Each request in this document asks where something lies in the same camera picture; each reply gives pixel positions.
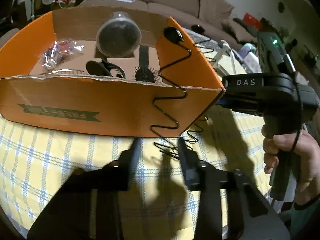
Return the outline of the person's right hand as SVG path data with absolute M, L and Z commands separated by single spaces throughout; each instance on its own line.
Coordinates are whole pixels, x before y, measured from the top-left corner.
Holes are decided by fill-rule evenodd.
M 278 152 L 289 152 L 296 135 L 274 135 L 271 139 L 266 125 L 262 127 L 261 132 L 264 136 L 264 172 L 271 174 L 280 164 Z M 297 156 L 299 167 L 295 203 L 305 205 L 319 196 L 319 144 L 307 131 L 301 131 L 294 154 Z

